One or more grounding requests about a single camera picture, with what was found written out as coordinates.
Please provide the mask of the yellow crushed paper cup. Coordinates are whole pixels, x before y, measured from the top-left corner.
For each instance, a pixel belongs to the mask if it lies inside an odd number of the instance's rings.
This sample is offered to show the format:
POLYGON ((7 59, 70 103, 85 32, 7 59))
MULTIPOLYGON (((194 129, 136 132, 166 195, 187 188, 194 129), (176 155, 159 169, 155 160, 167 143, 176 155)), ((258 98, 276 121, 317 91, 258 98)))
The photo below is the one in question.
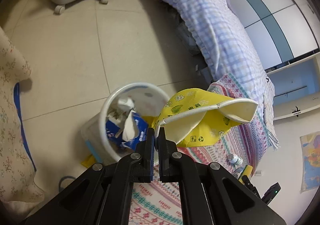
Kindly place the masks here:
POLYGON ((231 98, 199 88, 184 89, 165 104, 152 128, 161 127, 167 140, 180 148, 210 146, 234 126, 250 123, 258 103, 249 98, 231 98))

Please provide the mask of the blue snack box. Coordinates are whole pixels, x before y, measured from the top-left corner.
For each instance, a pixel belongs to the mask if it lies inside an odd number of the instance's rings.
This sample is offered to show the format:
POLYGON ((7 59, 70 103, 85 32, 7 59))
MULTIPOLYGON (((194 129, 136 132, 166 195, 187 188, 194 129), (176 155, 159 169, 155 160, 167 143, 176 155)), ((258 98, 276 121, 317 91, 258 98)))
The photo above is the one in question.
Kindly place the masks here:
POLYGON ((116 146, 135 151, 137 144, 146 139, 148 123, 132 110, 122 122, 107 117, 105 129, 107 138, 116 146))

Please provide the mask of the blue white wardrobe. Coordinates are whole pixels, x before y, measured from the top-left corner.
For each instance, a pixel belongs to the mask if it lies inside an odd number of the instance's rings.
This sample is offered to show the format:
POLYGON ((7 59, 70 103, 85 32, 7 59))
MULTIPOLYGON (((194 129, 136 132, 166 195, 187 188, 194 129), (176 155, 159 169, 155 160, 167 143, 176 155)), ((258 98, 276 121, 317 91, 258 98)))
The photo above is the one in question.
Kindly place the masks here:
POLYGON ((308 0, 230 0, 266 72, 319 53, 319 18, 308 0))

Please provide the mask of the floral beige cushion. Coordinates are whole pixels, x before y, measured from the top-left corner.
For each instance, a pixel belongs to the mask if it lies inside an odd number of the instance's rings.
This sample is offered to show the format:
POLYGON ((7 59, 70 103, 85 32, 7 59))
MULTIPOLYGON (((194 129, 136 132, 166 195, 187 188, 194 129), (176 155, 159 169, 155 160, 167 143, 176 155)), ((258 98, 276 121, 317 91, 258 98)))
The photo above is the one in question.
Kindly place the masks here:
POLYGON ((14 103, 14 87, 30 74, 28 62, 1 30, 1 203, 17 221, 44 200, 44 191, 34 182, 35 168, 14 103))

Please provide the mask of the small white plastic bottle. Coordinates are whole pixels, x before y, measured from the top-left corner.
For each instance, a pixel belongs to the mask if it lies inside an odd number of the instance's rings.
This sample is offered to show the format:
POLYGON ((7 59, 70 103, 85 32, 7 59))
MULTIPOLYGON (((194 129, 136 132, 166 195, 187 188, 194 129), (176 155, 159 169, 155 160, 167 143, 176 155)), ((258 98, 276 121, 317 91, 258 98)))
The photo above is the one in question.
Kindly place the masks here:
POLYGON ((232 165, 242 165, 243 159, 236 154, 229 154, 227 160, 232 165))

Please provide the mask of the pale green paper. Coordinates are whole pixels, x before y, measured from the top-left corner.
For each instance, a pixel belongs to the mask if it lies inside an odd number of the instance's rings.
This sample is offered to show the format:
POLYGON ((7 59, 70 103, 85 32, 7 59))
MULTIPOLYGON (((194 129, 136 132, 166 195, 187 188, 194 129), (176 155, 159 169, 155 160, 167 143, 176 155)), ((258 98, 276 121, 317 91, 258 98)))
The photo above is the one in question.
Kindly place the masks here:
POLYGON ((112 102, 107 111, 107 117, 118 122, 125 121, 129 113, 135 109, 135 103, 130 97, 120 97, 112 102))

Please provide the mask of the green yellow scrub sponge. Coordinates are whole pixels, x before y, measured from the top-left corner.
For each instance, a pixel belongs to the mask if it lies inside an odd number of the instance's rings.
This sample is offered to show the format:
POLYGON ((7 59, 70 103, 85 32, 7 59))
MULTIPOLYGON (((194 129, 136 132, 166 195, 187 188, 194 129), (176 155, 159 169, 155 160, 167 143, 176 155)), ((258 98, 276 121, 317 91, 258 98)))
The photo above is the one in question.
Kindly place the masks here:
POLYGON ((246 176, 247 178, 251 178, 251 174, 253 171, 253 166, 251 165, 246 165, 245 167, 239 167, 235 171, 233 171, 232 175, 240 181, 242 184, 244 184, 244 181, 242 178, 246 176))

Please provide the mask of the patterned striped tablecloth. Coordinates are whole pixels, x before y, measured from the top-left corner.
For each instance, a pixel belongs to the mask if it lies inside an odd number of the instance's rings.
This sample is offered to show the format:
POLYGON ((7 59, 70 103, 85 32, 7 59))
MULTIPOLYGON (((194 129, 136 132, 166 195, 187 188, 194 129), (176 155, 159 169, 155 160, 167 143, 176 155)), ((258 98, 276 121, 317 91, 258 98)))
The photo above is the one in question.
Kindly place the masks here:
MULTIPOLYGON (((277 148, 278 140, 273 125, 274 85, 266 74, 247 89, 236 77, 226 74, 212 83, 208 91, 231 98, 242 96, 259 102, 253 121, 231 128, 217 143, 199 148, 179 148, 194 161, 209 164, 220 163, 233 172, 236 167, 227 160, 235 154, 243 159, 242 166, 256 168, 267 149, 277 148)), ((133 187, 130 224, 182 224, 180 193, 177 183, 162 183, 155 178, 151 183, 136 183, 133 187)))

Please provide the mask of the white trash bin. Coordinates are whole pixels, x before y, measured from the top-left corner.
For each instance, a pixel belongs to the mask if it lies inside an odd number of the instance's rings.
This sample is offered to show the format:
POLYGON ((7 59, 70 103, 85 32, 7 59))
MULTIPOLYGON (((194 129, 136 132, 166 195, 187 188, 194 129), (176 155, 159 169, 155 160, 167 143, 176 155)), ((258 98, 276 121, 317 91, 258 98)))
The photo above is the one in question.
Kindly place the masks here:
POLYGON ((134 82, 116 89, 104 102, 100 112, 80 129, 90 153, 98 163, 116 163, 132 152, 122 138, 125 126, 141 139, 146 130, 139 134, 134 124, 146 122, 151 125, 170 96, 161 88, 146 82, 134 82))

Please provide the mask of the blue checked quilt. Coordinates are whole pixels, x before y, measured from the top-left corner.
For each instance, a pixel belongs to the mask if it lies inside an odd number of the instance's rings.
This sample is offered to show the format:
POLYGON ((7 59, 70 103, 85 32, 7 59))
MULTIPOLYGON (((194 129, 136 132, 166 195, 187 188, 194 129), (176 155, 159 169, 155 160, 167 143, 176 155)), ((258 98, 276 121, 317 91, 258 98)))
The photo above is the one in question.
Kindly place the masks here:
POLYGON ((163 1, 180 14, 214 80, 232 74, 253 90, 266 72, 229 0, 163 1))

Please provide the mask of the wall map poster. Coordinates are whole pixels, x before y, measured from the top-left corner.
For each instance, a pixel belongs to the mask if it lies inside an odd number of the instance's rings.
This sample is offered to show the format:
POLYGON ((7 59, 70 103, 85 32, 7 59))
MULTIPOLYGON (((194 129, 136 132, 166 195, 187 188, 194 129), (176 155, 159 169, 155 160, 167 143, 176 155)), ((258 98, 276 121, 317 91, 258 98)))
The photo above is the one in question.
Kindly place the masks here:
POLYGON ((303 155, 303 178, 301 192, 319 187, 320 134, 310 133, 300 137, 303 155))

